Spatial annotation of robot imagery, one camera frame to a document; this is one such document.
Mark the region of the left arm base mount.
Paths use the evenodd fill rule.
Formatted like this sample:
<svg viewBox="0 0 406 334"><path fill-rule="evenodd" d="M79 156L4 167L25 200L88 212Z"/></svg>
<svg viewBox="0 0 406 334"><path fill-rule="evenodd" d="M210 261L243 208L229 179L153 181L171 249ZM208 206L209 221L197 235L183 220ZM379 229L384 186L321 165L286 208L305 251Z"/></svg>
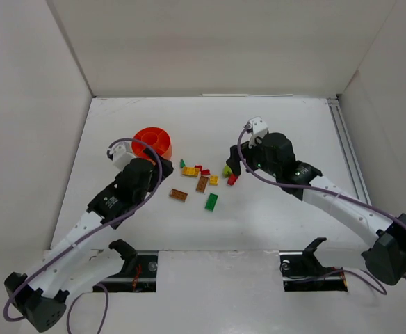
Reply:
<svg viewBox="0 0 406 334"><path fill-rule="evenodd" d="M154 293L158 273L158 251L141 251L133 264L125 262L115 275L100 282L110 293Z"/></svg>

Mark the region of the small yellow lego brick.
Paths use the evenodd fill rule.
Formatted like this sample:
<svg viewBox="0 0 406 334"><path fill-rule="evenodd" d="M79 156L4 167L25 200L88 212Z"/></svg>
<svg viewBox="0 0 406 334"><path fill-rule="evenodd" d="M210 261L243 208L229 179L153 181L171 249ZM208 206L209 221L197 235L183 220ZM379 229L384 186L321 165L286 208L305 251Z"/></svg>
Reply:
<svg viewBox="0 0 406 334"><path fill-rule="evenodd" d="M211 186L218 186L219 183L219 177L217 175L212 175L209 178L209 184Z"/></svg>

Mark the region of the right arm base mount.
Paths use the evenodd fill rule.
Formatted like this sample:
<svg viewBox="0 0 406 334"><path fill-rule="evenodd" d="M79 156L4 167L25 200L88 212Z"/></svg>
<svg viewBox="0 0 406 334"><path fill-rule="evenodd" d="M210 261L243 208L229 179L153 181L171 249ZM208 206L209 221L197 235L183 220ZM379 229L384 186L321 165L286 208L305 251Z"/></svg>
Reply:
<svg viewBox="0 0 406 334"><path fill-rule="evenodd" d="M302 251L279 253L285 292L347 292L342 271L336 267L323 267L312 255Z"/></svg>

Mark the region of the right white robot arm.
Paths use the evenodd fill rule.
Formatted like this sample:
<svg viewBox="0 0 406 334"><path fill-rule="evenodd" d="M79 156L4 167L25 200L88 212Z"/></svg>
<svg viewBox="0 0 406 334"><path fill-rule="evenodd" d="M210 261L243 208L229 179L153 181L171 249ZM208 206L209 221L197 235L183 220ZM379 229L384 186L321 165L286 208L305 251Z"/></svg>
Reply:
<svg viewBox="0 0 406 334"><path fill-rule="evenodd" d="M326 237L314 239L304 250L284 256L295 268L290 276L325 275L334 267L366 271L386 285L406 278L406 214L394 217L352 198L316 167L296 159L292 143L281 133L264 132L238 141L226 160L234 176L244 168L259 180L278 186L299 201L312 205L354 232L365 244L362 250L319 248Z"/></svg>

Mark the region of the green lego plate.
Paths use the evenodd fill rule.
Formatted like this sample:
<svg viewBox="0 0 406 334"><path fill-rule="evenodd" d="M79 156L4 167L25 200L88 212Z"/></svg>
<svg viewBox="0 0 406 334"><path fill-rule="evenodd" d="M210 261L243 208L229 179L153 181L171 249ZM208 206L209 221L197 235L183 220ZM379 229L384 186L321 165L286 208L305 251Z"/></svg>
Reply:
<svg viewBox="0 0 406 334"><path fill-rule="evenodd" d="M216 195L214 193L210 193L204 208L206 210L212 212L215 209L217 201L218 201L218 195Z"/></svg>

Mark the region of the yellow striped lego brick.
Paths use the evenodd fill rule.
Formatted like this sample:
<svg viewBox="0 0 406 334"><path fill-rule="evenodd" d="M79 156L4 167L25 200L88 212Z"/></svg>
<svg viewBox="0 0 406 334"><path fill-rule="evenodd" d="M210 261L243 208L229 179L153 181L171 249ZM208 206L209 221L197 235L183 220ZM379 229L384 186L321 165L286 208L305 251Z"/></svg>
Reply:
<svg viewBox="0 0 406 334"><path fill-rule="evenodd" d="M198 177L200 174L200 169L195 167L184 166L181 170L181 174L186 177Z"/></svg>

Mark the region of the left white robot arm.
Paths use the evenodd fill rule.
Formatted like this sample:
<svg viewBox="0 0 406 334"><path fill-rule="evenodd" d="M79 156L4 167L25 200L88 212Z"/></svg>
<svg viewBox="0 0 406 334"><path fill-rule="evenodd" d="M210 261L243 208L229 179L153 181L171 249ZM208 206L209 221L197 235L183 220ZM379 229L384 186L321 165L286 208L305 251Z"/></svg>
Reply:
<svg viewBox="0 0 406 334"><path fill-rule="evenodd" d="M172 162L133 158L88 204L70 232L29 273L11 273L4 285L12 304L43 333L73 300L105 278L131 270L136 250L117 229L173 172Z"/></svg>

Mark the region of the brown lego plate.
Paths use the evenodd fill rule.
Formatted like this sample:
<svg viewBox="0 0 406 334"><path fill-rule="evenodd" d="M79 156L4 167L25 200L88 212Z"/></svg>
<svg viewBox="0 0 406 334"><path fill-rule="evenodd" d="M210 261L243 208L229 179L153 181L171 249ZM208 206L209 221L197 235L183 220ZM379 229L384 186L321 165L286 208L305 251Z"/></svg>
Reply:
<svg viewBox="0 0 406 334"><path fill-rule="evenodd" d="M207 176L201 176L197 183L196 191L199 193L204 193L208 182L209 182L209 178Z"/></svg>
<svg viewBox="0 0 406 334"><path fill-rule="evenodd" d="M188 194L185 193L185 192L183 192L183 191L177 190L177 189L172 189L172 190L169 192L169 196L170 196L171 198L175 199L175 200L178 200L178 201L181 201L181 202L185 202L186 199L187 199Z"/></svg>

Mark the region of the orange round divided container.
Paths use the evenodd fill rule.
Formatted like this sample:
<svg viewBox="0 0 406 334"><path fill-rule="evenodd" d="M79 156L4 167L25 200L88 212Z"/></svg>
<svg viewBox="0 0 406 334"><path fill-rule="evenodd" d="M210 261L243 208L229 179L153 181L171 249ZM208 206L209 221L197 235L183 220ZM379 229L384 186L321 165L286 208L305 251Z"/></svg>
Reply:
<svg viewBox="0 0 406 334"><path fill-rule="evenodd" d="M164 159L172 157L172 141L169 133L159 127L146 127L138 131L134 139L150 145Z"/></svg>

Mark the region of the lime green lego brick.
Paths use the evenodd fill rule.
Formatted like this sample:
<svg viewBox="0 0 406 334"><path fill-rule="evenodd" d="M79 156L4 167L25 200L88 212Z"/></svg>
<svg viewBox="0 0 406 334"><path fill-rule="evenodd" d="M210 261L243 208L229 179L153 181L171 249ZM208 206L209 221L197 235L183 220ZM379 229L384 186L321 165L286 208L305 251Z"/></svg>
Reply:
<svg viewBox="0 0 406 334"><path fill-rule="evenodd" d="M231 174L232 174L231 168L230 168L228 165L226 165L226 166L223 168L223 171L222 171L223 177L229 177Z"/></svg>

